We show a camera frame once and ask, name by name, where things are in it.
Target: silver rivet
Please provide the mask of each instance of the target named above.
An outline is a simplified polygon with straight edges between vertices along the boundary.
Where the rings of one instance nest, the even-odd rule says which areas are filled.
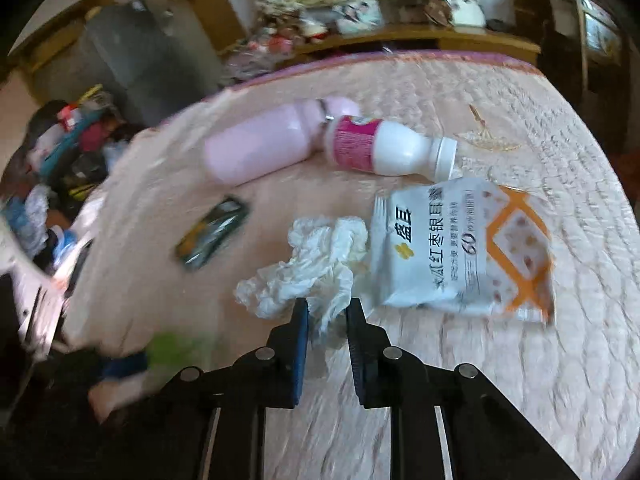
[[[469,363],[464,363],[458,368],[458,373],[467,379],[473,379],[478,375],[478,369]]]
[[[273,348],[269,348],[268,346],[263,346],[262,348],[258,348],[255,351],[255,356],[260,359],[260,361],[268,361],[269,359],[273,359],[273,356],[276,355],[276,352]]]
[[[397,346],[388,346],[382,351],[382,355],[387,359],[392,359],[395,361],[402,357],[402,350]]]
[[[191,381],[195,381],[200,378],[200,370],[198,370],[195,366],[190,366],[189,368],[185,368],[180,372],[180,380],[185,383],[190,383]]]

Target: bottle label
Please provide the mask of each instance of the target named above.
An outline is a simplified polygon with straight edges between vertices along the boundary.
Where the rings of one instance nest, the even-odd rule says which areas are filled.
[[[373,141],[382,119],[346,115],[334,133],[334,159],[342,168],[373,173]]]

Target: quilted bedspread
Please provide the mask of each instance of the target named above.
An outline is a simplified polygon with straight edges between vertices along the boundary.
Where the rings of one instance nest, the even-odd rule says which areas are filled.
[[[411,179],[331,170],[317,155],[234,190],[252,214],[200,271],[185,272],[172,249],[225,192],[203,169],[203,138],[295,98],[329,94],[422,134],[457,138],[457,176],[547,200],[555,327],[415,309],[377,309],[370,322],[427,364],[476,364],[581,479],[615,478],[640,427],[638,226],[584,123],[544,76],[508,58],[346,57],[227,90],[147,130],[108,181],[66,334],[110,354],[138,350],[158,330],[205,334],[220,343],[207,367],[263,344],[281,320],[236,304],[236,283],[288,260],[295,218],[368,222],[375,192]],[[300,406],[268,412],[265,478],[388,478],[389,413],[359,407],[346,345],[327,351],[326,370],[322,359],[308,361]]]

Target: pink bottle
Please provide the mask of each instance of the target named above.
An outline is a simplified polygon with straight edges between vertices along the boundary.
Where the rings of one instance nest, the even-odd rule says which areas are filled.
[[[359,113],[346,97],[282,105],[213,134],[204,142],[204,161],[220,184],[238,186],[305,160],[322,149],[325,123]]]

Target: snack bag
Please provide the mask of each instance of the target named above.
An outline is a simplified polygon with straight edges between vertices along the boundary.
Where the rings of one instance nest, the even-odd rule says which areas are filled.
[[[542,205],[480,178],[377,196],[370,229],[377,304],[552,324]]]

